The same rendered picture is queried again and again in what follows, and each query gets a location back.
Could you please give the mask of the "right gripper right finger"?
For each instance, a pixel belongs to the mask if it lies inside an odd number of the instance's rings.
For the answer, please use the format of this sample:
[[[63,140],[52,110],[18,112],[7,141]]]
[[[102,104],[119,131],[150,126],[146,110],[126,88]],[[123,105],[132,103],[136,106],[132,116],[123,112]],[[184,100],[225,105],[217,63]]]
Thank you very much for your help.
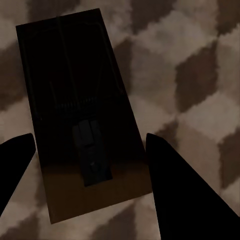
[[[161,240],[240,240],[240,217],[164,138],[145,151]]]

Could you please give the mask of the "mousetrap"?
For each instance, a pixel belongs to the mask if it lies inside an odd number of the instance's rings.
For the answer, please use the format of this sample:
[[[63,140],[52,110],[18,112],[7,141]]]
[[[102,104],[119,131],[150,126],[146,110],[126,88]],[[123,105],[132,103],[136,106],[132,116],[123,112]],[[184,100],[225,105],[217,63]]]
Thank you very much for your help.
[[[100,8],[15,28],[50,224],[153,193]]]

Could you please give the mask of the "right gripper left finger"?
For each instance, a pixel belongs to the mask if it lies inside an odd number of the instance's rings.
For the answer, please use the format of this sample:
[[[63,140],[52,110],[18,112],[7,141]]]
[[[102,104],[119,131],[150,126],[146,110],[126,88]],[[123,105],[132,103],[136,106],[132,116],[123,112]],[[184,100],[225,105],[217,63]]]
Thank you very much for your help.
[[[36,152],[32,133],[0,144],[0,216]]]

